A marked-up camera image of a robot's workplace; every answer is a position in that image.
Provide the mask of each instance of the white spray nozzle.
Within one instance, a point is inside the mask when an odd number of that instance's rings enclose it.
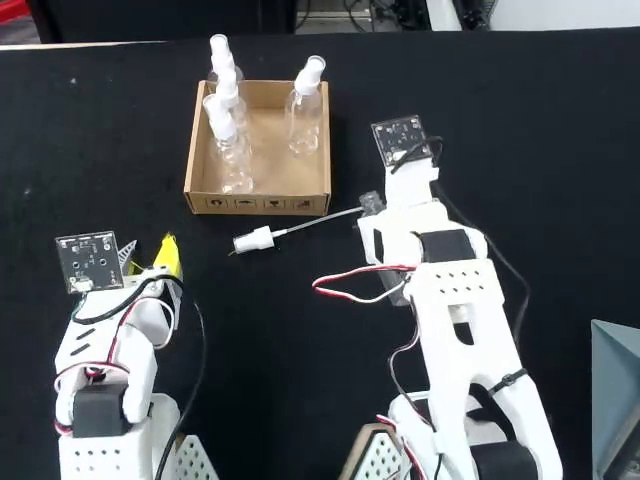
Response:
[[[320,77],[324,71],[327,63],[324,58],[313,55],[307,60],[307,64],[304,66],[294,83],[296,91],[301,95],[311,95],[316,91],[320,84]]]
[[[216,96],[225,108],[235,106],[238,101],[238,81],[235,70],[225,69],[218,75]]]
[[[234,252],[236,254],[251,250],[264,250],[274,246],[273,238],[279,232],[271,232],[268,225],[256,228],[253,232],[233,239]]]
[[[202,106],[209,117],[209,125],[218,140],[229,140],[237,133],[236,124],[217,95],[207,95]]]
[[[225,53],[229,51],[229,40],[226,35],[218,33],[209,39],[211,45],[211,54]]]

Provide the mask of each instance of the black cable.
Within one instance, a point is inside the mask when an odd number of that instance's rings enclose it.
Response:
[[[344,5],[344,9],[347,11],[347,15],[349,15],[349,20],[351,21],[351,23],[353,24],[355,29],[360,33],[366,33],[367,31],[360,26],[360,24],[356,21],[355,18],[353,18],[352,10],[353,10],[353,7],[355,7],[356,4],[358,4],[358,3],[360,3],[360,0],[353,0],[353,2],[351,3],[351,6],[349,6],[347,4],[347,0],[342,0],[342,4]]]
[[[391,380],[393,380],[393,383],[395,384],[396,389],[398,390],[398,393],[404,397],[404,399],[409,403],[409,405],[411,405],[411,407],[415,410],[415,412],[418,414],[418,416],[422,419],[424,423],[426,423],[427,425],[431,425],[431,422],[429,422],[429,420],[424,418],[424,416],[420,413],[420,410],[418,410],[418,406],[415,404],[415,402],[409,396],[409,394],[405,391],[405,389],[402,388],[402,385],[400,385],[400,382],[398,382],[398,378],[396,377],[396,369],[395,369],[396,356],[399,353],[407,352],[411,350],[417,344],[419,334],[420,334],[420,330],[418,328],[418,322],[416,320],[416,328],[413,331],[413,335],[411,336],[411,339],[409,340],[408,343],[397,347],[393,352],[391,352],[391,355],[389,355],[389,357],[387,358],[387,364],[389,366],[389,372],[391,373]]]
[[[438,466],[436,467],[436,473],[433,474],[433,480],[438,480],[438,474],[440,473],[440,468],[442,467],[442,457],[443,454],[441,453],[438,456]]]
[[[518,272],[518,270],[516,270],[516,268],[513,265],[511,265],[511,263],[505,258],[502,252],[498,249],[498,247],[493,242],[493,240],[491,240],[491,238],[486,233],[484,233],[482,230],[476,227],[473,224],[473,222],[471,222],[467,217],[465,217],[462,214],[462,212],[454,205],[454,203],[449,199],[447,194],[444,192],[440,183],[432,182],[432,184],[435,187],[438,197],[444,200],[444,203],[447,204],[447,206],[453,211],[453,213],[458,217],[458,219],[462,221],[462,223],[466,224],[468,227],[475,228],[480,233],[482,233],[482,235],[484,235],[484,238],[487,241],[487,244],[489,244],[489,246],[493,250],[493,253],[495,253],[496,257],[498,257],[498,260],[500,260],[502,264],[505,267],[507,267],[507,269],[509,269],[509,271],[513,274],[513,276],[516,277],[518,281],[522,284],[522,287],[524,288],[524,291],[525,291],[525,295],[524,295],[524,299],[522,300],[522,303],[520,304],[520,308],[518,308],[518,313],[516,314],[516,317],[515,317],[515,320],[513,321],[513,326],[512,326],[513,340],[514,340],[514,343],[516,344],[516,349],[519,350],[520,349],[520,333],[522,331],[522,324],[524,323],[524,316],[527,312],[527,308],[529,307],[529,300],[531,299],[531,286],[529,285],[529,282],[527,282],[527,280],[520,274],[520,272]]]
[[[131,295],[129,295],[120,305],[113,307],[111,310],[101,313],[100,315],[97,315],[95,317],[87,317],[87,318],[76,317],[76,314],[77,314],[77,310],[76,310],[71,313],[71,320],[73,320],[76,323],[79,323],[80,325],[94,325],[98,322],[102,322],[103,320],[107,320],[113,317],[116,313],[121,312],[122,310],[127,308],[129,305],[131,305],[131,303],[133,303],[133,301],[136,298],[138,298],[138,296],[142,293],[142,291],[145,289],[147,285],[149,285],[152,282],[156,282],[158,280],[172,280],[180,288],[184,289],[184,284],[182,283],[182,280],[180,280],[177,277],[174,277],[173,275],[169,275],[168,273],[161,273],[160,275],[156,275],[155,277],[145,278],[142,282],[140,282],[140,284],[138,284],[138,287],[133,291]]]
[[[198,320],[200,321],[200,330],[202,332],[202,353],[200,356],[200,368],[198,371],[198,377],[196,379],[196,383],[194,384],[193,389],[191,390],[191,395],[189,395],[189,399],[187,400],[187,403],[185,404],[185,407],[182,410],[182,415],[180,415],[180,418],[178,419],[178,423],[176,423],[176,426],[171,432],[171,435],[169,435],[169,440],[167,440],[167,444],[165,445],[164,450],[162,451],[162,457],[160,457],[160,462],[158,463],[158,470],[156,471],[155,480],[162,480],[162,472],[164,470],[165,465],[167,464],[167,460],[169,458],[169,455],[171,454],[171,450],[173,449],[173,444],[176,440],[176,437],[178,436],[178,433],[180,432],[180,428],[182,427],[182,424],[187,418],[187,415],[189,415],[189,412],[193,407],[195,399],[198,396],[198,392],[200,391],[200,387],[202,386],[202,382],[204,380],[204,372],[207,365],[207,335],[204,328],[204,318],[202,317],[202,311],[200,310],[200,307],[198,306],[198,303],[195,301],[195,299],[187,294],[182,281],[180,281],[176,277],[173,277],[172,275],[164,275],[164,277],[172,277],[171,280],[176,282],[176,284],[182,289],[182,297],[183,298],[187,297],[191,300],[191,303],[193,304],[193,308],[198,314]]]
[[[435,135],[432,137],[426,137],[420,143],[416,143],[413,147],[411,147],[409,150],[404,152],[404,154],[393,165],[393,168],[391,169],[391,174],[396,173],[398,170],[400,170],[400,167],[402,167],[405,163],[409,162],[410,160],[413,160],[411,157],[415,152],[420,150],[425,145],[431,146],[431,144],[434,142],[437,142],[440,145],[440,148],[438,149],[438,151],[433,154],[433,160],[431,161],[433,163],[433,166],[437,167],[440,163],[440,157],[442,156],[442,152],[444,151],[444,139],[438,135]]]
[[[298,30],[302,25],[305,24],[305,22],[309,19],[309,15],[311,15],[311,0],[307,0],[307,10],[304,12],[304,16],[302,17],[302,19],[296,24],[296,30]]]

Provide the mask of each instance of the gray panel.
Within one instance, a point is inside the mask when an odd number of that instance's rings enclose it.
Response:
[[[611,460],[611,447],[640,402],[640,330],[600,320],[592,332],[593,478]]]

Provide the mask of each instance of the spray pump cap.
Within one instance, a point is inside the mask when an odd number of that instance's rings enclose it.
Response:
[[[237,133],[236,124],[229,111],[224,108],[217,95],[207,95],[202,101],[213,135],[218,140],[229,140]]]
[[[296,92],[300,95],[311,95],[315,92],[320,84],[320,77],[324,68],[327,66],[324,58],[313,55],[307,60],[307,64],[304,66],[294,83]]]
[[[229,51],[229,40],[226,35],[218,33],[209,39],[211,55],[218,55]]]
[[[236,71],[228,68],[218,74],[216,96],[224,108],[229,109],[235,106],[239,101],[237,78]]]

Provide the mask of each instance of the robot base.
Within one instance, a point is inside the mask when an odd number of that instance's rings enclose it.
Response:
[[[61,436],[58,441],[61,479],[152,480],[180,412],[176,402],[164,394],[154,393],[151,403],[149,416],[126,435]],[[173,454],[167,460],[162,480],[174,479],[175,470],[176,455]]]

